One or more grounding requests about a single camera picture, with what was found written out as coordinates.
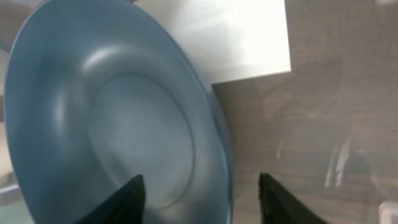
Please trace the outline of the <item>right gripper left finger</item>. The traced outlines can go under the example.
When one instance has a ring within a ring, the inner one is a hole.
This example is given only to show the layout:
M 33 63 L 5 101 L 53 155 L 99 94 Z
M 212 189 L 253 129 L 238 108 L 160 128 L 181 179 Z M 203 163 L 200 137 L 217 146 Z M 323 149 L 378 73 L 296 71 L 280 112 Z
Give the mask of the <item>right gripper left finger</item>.
M 77 224 L 141 224 L 146 201 L 143 175 L 131 178 Z

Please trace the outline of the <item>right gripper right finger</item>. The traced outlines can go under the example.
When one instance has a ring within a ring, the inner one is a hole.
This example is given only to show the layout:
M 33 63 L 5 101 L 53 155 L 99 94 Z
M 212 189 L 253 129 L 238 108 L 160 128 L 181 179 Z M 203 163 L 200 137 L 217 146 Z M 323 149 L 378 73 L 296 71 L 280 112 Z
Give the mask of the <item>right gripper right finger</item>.
M 262 224 L 326 224 L 268 173 L 259 174 Z

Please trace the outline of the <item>blue plate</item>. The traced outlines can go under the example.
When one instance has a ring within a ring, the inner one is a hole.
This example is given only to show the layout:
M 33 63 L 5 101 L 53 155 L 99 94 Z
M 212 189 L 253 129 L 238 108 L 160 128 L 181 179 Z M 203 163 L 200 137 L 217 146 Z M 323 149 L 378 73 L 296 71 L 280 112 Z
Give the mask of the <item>blue plate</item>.
M 36 223 L 74 223 L 128 180 L 144 223 L 231 223 L 228 128 L 169 33 L 128 1 L 46 1 L 4 87 L 12 166 Z

